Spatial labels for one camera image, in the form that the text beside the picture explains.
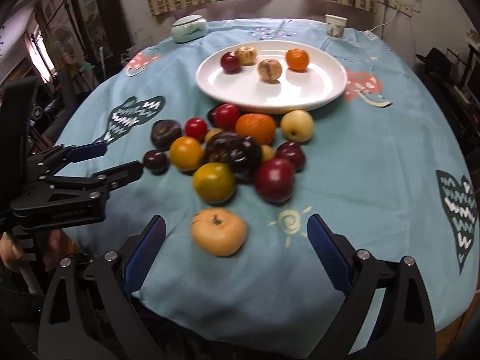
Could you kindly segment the person left hand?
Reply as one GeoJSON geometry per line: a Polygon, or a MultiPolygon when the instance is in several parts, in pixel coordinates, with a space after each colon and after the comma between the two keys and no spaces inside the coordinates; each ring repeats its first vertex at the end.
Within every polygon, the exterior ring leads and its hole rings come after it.
{"type": "MultiPolygon", "coordinates": [[[[54,230],[49,234],[48,248],[43,256],[46,270],[54,269],[59,261],[59,243],[61,231],[54,230]]],[[[13,241],[7,233],[1,236],[1,261],[11,271],[17,271],[18,261],[23,258],[23,250],[18,243],[13,241]]]]}

